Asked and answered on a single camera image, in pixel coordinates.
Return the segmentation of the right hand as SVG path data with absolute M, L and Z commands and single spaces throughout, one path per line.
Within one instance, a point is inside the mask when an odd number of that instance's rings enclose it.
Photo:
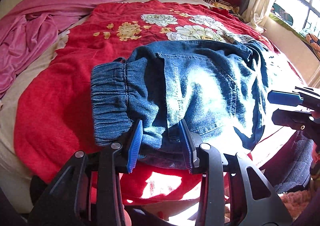
M 315 119 L 320 118 L 320 112 L 313 111 L 311 114 L 312 114 L 313 118 L 315 118 Z

